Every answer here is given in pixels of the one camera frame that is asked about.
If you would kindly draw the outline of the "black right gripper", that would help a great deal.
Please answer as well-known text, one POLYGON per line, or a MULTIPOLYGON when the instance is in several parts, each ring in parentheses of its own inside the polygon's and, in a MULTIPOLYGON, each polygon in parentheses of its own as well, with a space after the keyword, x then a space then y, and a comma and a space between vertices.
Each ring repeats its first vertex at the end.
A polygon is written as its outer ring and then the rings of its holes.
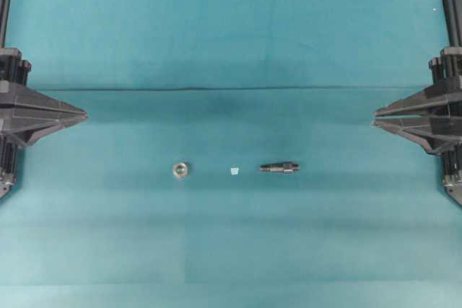
MULTIPOLYGON (((461 54, 448 54, 449 47, 429 62, 433 84, 461 76, 461 54)), ((457 117, 376 118, 373 125, 419 144, 429 155, 440 155, 445 192, 461 203, 461 88, 431 86, 375 111, 375 117, 398 115, 457 117)))

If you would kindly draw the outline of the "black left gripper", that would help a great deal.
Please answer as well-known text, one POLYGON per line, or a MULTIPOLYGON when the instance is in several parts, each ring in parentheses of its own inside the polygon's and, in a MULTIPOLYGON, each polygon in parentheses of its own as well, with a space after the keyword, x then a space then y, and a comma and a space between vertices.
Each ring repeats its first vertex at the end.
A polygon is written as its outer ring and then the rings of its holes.
POLYGON ((55 100, 26 87, 32 65, 22 59, 17 48, 1 49, 1 108, 32 109, 78 115, 69 119, 40 122, 19 128, 1 124, 1 198, 16 183, 18 146, 32 146, 41 138, 64 130, 88 119, 86 112, 64 101, 55 100))

